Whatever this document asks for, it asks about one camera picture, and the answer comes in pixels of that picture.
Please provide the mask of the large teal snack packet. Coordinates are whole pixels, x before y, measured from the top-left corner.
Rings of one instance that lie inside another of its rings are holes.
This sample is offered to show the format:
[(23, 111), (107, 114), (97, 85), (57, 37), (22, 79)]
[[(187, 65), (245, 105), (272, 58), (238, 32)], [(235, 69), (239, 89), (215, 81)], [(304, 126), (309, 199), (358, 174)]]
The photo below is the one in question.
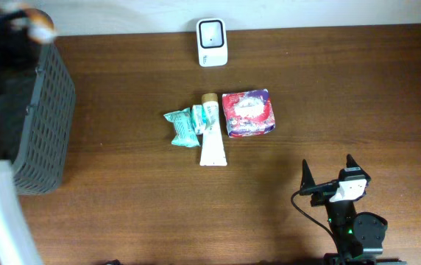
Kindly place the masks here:
[(197, 135), (194, 132), (189, 107), (184, 110), (166, 113), (163, 116), (174, 126), (175, 137), (171, 141), (172, 145), (188, 148), (200, 146)]

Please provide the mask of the red purple tissue pack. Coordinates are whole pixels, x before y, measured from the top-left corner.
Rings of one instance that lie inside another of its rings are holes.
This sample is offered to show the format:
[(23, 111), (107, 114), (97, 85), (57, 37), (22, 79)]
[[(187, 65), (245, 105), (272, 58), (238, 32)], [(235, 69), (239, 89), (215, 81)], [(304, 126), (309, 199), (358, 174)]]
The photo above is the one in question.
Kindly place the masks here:
[(264, 135), (276, 128), (267, 89), (224, 93), (222, 106), (230, 138)]

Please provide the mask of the white tube with tan cap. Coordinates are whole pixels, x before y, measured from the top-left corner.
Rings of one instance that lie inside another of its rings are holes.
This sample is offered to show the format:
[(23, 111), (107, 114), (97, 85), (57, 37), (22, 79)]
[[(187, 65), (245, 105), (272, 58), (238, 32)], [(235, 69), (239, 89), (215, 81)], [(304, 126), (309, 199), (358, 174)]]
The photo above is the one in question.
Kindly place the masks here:
[(206, 115), (206, 128), (203, 133), (199, 164), (200, 166), (226, 166), (227, 158), (224, 151), (222, 130), (220, 127), (217, 94), (204, 94), (202, 96), (202, 106)]

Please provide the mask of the orange Kleenex tissue pack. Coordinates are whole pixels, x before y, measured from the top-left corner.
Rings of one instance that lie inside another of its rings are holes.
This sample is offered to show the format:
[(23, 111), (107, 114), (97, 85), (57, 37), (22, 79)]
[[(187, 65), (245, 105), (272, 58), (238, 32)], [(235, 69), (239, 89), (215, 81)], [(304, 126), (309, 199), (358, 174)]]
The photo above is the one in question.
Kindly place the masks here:
[(57, 38), (53, 20), (44, 11), (38, 9), (24, 8), (22, 11), (28, 19), (27, 36), (39, 44), (53, 43)]

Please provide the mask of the small teal white packet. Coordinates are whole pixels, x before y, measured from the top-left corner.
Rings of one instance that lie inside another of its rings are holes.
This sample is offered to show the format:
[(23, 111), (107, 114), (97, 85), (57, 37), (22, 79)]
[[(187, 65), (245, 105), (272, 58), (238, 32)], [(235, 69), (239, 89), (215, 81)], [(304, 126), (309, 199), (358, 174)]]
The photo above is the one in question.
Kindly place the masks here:
[(207, 119), (202, 105), (193, 105), (191, 108), (191, 122), (196, 135), (202, 135), (206, 129)]

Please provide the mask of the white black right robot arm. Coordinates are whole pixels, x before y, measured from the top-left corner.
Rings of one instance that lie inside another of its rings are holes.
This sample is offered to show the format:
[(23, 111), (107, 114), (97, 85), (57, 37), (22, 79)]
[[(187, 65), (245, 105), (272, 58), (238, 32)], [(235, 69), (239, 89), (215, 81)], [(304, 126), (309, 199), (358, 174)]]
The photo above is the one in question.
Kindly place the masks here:
[[(347, 155), (346, 166), (335, 180), (317, 184), (306, 160), (302, 161), (300, 189), (291, 195), (291, 204), (303, 216), (324, 229), (336, 246), (335, 253), (324, 255), (323, 264), (404, 264), (397, 258), (380, 259), (388, 222), (371, 212), (358, 213), (354, 203), (366, 195), (371, 177)], [(311, 206), (323, 206), (328, 215), (325, 226), (303, 211), (294, 201), (309, 196)]]

